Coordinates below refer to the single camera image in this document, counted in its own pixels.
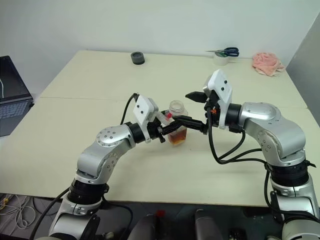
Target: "floor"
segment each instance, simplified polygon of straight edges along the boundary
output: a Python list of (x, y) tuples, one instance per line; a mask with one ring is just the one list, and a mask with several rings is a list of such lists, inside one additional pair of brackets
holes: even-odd
[[(11, 204), (16, 205), (18, 202), (13, 199)], [(50, 203), (47, 199), (36, 198), (34, 203), (38, 210), (41, 212)], [(210, 216), (214, 218), (217, 226), (219, 227), (223, 239), (229, 239), (229, 230), (231, 228), (241, 228), (246, 231), (248, 240), (263, 240), (267, 235), (279, 236), (281, 234), (281, 225), (276, 223), (271, 214), (263, 214), (259, 216), (246, 216), (244, 210), (252, 210), (257, 212), (261, 208), (244, 208), (240, 206), (222, 206), (222, 205), (201, 205), (201, 204), (179, 204), (179, 203), (141, 203), (141, 202), (117, 202), (118, 204), (126, 205), (133, 211), (133, 221), (131, 228), (142, 217), (148, 214), (156, 214), (157, 212), (164, 213), (161, 217), (161, 231), (168, 236), (171, 236), (172, 240), (194, 240), (195, 239), (195, 226), (194, 226), (194, 214), (197, 209), (206, 210)], [(60, 204), (56, 203), (49, 213), (54, 213), (58, 210)], [(119, 233), (123, 230), (129, 221), (129, 213), (127, 210), (119, 207), (111, 207), (107, 210), (99, 210), (97, 215), (101, 218), (97, 234), (114, 232)], [(7, 220), (7, 216), (0, 216), (0, 228), (2, 224)], [(46, 216), (41, 223), (36, 238), (46, 236), (49, 231), (49, 227), (54, 219), (55, 215)], [(30, 209), (26, 209), (23, 217), (27, 222), (33, 218), (33, 212)], [(33, 225), (28, 229), (16, 229), (12, 236), (28, 239)], [(15, 227), (15, 222), (11, 221), (10, 224), (1, 232), (8, 235)]]

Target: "scissors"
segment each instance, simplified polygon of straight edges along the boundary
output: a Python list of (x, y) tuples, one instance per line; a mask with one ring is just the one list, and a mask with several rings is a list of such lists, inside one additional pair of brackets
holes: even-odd
[(229, 57), (238, 57), (239, 56), (239, 49), (237, 47), (227, 47), (224, 50), (211, 50), (206, 51), (210, 53), (223, 53)]

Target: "laptop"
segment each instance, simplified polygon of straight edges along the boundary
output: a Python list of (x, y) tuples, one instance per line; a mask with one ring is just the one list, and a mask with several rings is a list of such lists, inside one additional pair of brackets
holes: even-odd
[(12, 133), (33, 106), (33, 98), (9, 56), (0, 56), (0, 137)]

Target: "roll of tape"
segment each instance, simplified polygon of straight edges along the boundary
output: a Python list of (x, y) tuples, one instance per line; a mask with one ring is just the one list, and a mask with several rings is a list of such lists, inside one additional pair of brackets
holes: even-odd
[(221, 52), (213, 53), (213, 62), (218, 66), (224, 66), (229, 62), (229, 57)]

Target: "white wall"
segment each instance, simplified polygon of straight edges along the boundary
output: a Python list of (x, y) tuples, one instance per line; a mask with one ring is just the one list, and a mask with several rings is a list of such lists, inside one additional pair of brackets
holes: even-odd
[(320, 14), (314, 21), (287, 72), (320, 126)]
[(81, 49), (205, 55), (237, 46), (286, 65), (319, 0), (0, 0), (0, 55), (38, 93)]

